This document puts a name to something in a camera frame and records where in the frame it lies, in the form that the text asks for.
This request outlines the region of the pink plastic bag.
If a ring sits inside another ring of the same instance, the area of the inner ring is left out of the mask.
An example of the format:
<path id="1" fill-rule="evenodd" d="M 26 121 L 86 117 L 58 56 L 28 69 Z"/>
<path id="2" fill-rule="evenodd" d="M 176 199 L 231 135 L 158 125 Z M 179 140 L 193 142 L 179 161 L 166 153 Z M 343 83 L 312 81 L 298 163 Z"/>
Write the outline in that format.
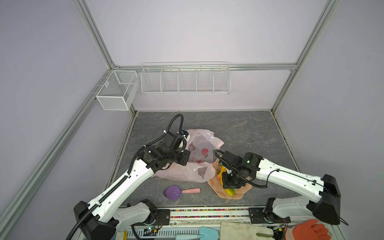
<path id="1" fill-rule="evenodd" d="M 210 130 L 195 129 L 187 130 L 189 133 L 187 147 L 190 151 L 189 160 L 186 166 L 173 163 L 168 169 L 158 171 L 155 177 L 162 179 L 204 183 L 216 175 L 213 163 L 217 157 L 213 151 L 219 150 L 224 142 L 215 137 Z"/>

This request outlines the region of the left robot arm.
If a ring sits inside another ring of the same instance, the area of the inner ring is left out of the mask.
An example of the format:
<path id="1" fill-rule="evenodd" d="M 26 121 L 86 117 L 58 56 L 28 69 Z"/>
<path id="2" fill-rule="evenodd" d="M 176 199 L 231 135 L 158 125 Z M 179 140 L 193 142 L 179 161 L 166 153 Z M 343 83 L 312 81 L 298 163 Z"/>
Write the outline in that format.
<path id="1" fill-rule="evenodd" d="M 120 206 L 156 172 L 173 163 L 185 166 L 189 156 L 190 151 L 179 144 L 141 147 L 130 168 L 113 184 L 88 203 L 81 201 L 75 206 L 77 222 L 67 239 L 72 239 L 76 231 L 81 230 L 88 240 L 110 240 L 120 228 L 145 222 L 157 209 L 151 201 L 142 200 L 119 212 Z"/>

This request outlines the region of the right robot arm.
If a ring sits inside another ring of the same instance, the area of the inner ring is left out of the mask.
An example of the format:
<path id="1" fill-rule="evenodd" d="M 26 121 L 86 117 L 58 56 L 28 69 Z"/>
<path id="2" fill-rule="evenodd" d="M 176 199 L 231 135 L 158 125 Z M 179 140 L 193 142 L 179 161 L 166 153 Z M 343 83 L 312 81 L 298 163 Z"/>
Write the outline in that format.
<path id="1" fill-rule="evenodd" d="M 228 151 L 215 150 L 214 155 L 226 169 L 222 173 L 223 189 L 238 190 L 246 185 L 266 189 L 273 183 L 299 194 L 297 198 L 269 198 L 263 209 L 250 208 L 253 224 L 290 223 L 293 218 L 310 216 L 329 225 L 343 222 L 341 192 L 333 176 L 299 173 L 254 153 L 240 157 Z"/>

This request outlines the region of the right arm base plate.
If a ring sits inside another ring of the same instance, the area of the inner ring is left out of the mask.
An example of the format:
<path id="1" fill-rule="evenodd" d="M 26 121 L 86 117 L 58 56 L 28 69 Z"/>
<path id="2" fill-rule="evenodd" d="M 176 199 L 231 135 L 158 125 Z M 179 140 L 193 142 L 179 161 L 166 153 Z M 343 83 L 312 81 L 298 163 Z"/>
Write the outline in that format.
<path id="1" fill-rule="evenodd" d="M 269 210 L 261 207 L 249 208 L 249 216 L 252 224 L 289 224 L 291 218 L 282 218 Z"/>

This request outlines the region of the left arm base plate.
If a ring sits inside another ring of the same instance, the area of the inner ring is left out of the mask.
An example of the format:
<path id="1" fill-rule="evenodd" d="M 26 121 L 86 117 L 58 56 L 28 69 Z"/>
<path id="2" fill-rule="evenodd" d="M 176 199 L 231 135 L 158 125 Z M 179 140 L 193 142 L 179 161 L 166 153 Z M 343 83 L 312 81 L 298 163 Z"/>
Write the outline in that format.
<path id="1" fill-rule="evenodd" d="M 170 209 L 157 209 L 152 211 L 143 223 L 136 223 L 134 226 L 168 226 L 171 220 Z"/>

